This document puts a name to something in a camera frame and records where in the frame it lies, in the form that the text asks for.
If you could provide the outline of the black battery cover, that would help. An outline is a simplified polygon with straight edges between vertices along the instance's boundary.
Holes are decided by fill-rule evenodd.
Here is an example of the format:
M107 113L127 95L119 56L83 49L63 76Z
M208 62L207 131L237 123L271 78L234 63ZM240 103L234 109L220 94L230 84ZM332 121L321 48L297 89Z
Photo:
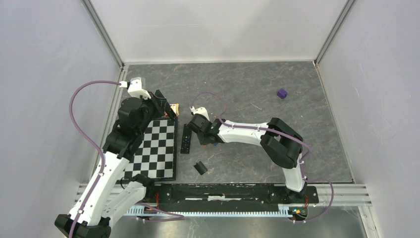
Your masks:
M207 167L201 161L196 162L193 167L201 176L208 171Z

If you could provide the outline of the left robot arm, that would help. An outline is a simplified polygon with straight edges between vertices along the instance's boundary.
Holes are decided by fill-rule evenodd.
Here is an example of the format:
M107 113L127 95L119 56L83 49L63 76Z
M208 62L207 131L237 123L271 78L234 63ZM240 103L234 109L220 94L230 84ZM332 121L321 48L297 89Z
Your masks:
M59 214L54 225L68 238L107 238L114 225L136 202L150 202L156 189L151 179L139 175L114 199L108 200L117 177L134 159L149 124L168 115L175 119L167 98L135 90L123 100L110 134L99 149L101 158L82 196L67 214Z

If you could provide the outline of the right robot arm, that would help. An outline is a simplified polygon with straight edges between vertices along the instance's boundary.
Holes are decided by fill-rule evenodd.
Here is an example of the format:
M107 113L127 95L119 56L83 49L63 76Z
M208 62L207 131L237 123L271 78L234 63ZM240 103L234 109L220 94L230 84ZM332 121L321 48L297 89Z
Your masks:
M260 146L274 164L281 167L285 177L286 196L299 202L306 196L307 182L302 175L300 161L303 138L279 118L264 123L238 123L225 119L211 122L201 114L192 116L187 127L198 137L201 145L215 143L244 143Z

